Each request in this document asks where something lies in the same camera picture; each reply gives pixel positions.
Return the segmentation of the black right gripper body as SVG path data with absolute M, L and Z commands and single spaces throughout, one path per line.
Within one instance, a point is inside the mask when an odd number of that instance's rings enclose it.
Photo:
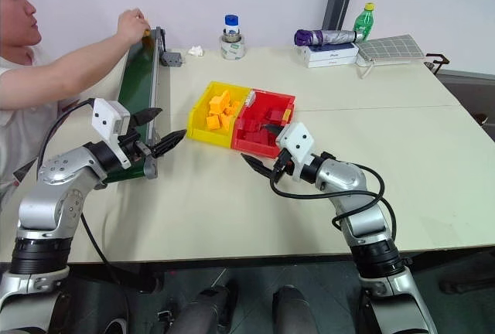
M 276 176 L 283 176 L 284 174 L 288 174 L 289 176 L 293 175 L 295 169 L 295 164 L 292 161 L 292 154 L 287 148 L 283 148 L 275 161 L 273 171 Z

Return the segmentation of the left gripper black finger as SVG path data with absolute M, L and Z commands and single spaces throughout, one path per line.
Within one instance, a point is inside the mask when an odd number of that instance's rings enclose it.
M 131 126 L 143 126 L 153 121 L 162 109 L 159 107 L 149 107 L 134 113 L 131 116 Z
M 150 150 L 153 158 L 164 156 L 165 153 L 173 150 L 186 136 L 187 130 L 182 129 L 172 131 L 162 138 L 156 145 L 153 145 Z

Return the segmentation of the person's bare right hand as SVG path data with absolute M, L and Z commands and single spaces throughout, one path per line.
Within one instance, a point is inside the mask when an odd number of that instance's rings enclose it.
M 150 25 L 138 8 L 122 12 L 118 17 L 117 37 L 128 46 L 150 33 Z

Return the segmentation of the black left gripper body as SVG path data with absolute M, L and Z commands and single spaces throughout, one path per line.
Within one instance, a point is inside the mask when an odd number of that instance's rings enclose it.
M 118 145 L 131 164 L 152 154 L 152 150 L 141 140 L 141 135 L 135 128 L 131 128 L 125 135 L 118 136 Z

